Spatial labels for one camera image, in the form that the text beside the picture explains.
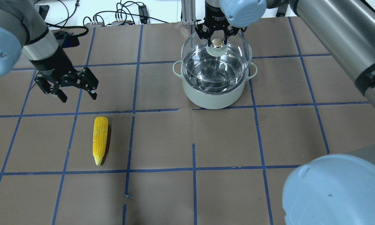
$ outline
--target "pot handle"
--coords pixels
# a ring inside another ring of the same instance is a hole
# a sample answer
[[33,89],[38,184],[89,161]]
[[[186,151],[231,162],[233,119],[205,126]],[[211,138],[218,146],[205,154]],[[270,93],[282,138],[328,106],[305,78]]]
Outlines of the pot handle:
[[173,66],[172,66],[173,73],[174,73],[177,77],[179,77],[180,79],[183,79],[183,76],[180,75],[179,73],[177,73],[177,72],[175,71],[175,66],[176,66],[177,64],[182,64],[182,63],[183,63],[183,61],[182,61],[182,60],[179,60],[179,61],[176,61],[176,62],[173,64]]
[[257,72],[258,72],[257,66],[253,62],[250,63],[250,66],[253,66],[256,69],[256,72],[253,75],[251,75],[250,77],[247,77],[246,81],[255,77],[257,75]]

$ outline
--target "yellow corn cob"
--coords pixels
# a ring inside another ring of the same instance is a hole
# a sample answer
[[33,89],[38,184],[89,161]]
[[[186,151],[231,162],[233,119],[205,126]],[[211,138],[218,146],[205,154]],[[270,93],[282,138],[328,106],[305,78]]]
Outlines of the yellow corn cob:
[[105,117],[97,117],[94,120],[93,131],[93,156],[96,165],[99,166],[105,154],[105,146],[107,143],[108,119]]

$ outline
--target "white wall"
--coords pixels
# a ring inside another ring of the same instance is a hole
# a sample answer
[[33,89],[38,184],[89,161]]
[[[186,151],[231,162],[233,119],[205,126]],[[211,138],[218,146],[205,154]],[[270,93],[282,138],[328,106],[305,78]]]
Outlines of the white wall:
[[[149,16],[155,17],[167,22],[178,22],[180,21],[181,14],[181,0],[139,0],[144,2],[147,5],[149,10]],[[196,0],[196,17],[197,19],[203,19],[204,17],[204,1],[205,0]],[[63,0],[63,3],[69,9],[71,14],[74,10],[76,0]],[[80,6],[76,10],[76,14],[68,21],[67,25],[75,26],[82,25],[83,17],[93,15],[99,11],[105,10],[116,10],[116,3],[118,0],[80,0]],[[367,0],[367,2],[375,9],[375,0]],[[46,21],[49,23],[57,23],[67,17],[66,10],[64,6],[56,0],[43,0],[39,2],[40,5],[50,5],[50,11],[47,15]],[[129,10],[132,14],[139,14],[137,6],[129,6]],[[274,17],[277,9],[267,9],[263,17]],[[102,13],[100,14],[104,20],[105,24],[111,23],[115,20],[114,13]],[[290,7],[287,10],[286,16],[292,17],[295,14],[292,12]],[[134,17],[136,23],[139,20],[139,17]],[[151,23],[161,23],[155,20],[150,19]]]

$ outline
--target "white pot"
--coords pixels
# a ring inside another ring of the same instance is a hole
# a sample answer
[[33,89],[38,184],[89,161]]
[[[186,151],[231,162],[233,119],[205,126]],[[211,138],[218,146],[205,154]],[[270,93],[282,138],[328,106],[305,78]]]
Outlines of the white pot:
[[[180,74],[175,71],[175,66],[177,64],[182,64],[180,68]],[[249,70],[246,71],[244,75],[246,77],[246,81],[249,81],[257,74],[257,66],[254,63],[250,63],[256,69],[256,72],[252,76],[249,75]],[[173,73],[178,76],[182,80],[183,90],[185,91],[186,96],[192,101],[194,104],[207,108],[207,109],[220,109],[225,108],[233,104],[235,101],[239,99],[243,92],[244,85],[246,82],[242,82],[237,88],[233,91],[230,91],[226,94],[207,94],[203,93],[199,90],[196,90],[192,86],[190,86],[183,74],[183,61],[179,60],[173,64]]]

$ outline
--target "toy corn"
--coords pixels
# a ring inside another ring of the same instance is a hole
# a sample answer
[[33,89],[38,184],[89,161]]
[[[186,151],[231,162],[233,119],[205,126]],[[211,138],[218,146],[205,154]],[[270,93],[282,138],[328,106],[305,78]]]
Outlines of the toy corn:
[[105,154],[107,134],[108,119],[105,117],[97,117],[94,120],[93,130],[93,156],[97,166],[101,164]]

